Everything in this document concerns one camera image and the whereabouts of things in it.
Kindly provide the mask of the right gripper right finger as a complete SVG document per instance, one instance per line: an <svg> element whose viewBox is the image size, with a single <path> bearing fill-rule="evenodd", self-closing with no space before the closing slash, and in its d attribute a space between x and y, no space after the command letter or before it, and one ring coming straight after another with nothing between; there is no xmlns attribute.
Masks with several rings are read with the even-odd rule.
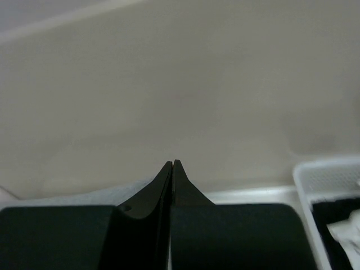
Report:
<svg viewBox="0 0 360 270"><path fill-rule="evenodd" d="M173 269L316 269L294 208L282 203L217 205L173 165Z"/></svg>

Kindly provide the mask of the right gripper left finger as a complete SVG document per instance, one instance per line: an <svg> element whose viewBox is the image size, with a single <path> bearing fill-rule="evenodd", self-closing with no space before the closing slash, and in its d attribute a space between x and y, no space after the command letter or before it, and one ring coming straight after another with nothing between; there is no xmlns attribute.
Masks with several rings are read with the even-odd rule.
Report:
<svg viewBox="0 0 360 270"><path fill-rule="evenodd" d="M172 163L119 205L1 211L2 269L167 269Z"/></svg>

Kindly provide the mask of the grey tank top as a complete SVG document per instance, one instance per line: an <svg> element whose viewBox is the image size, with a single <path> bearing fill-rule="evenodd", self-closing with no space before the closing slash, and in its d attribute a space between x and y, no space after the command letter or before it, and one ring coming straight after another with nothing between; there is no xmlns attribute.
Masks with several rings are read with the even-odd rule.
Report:
<svg viewBox="0 0 360 270"><path fill-rule="evenodd" d="M89 193L76 195L56 196L45 199L21 200L13 202L13 206L19 207L38 207L38 206L87 206L87 205L113 205L117 206L144 187L154 178L140 180L130 184L121 184L115 187L104 188Z"/></svg>

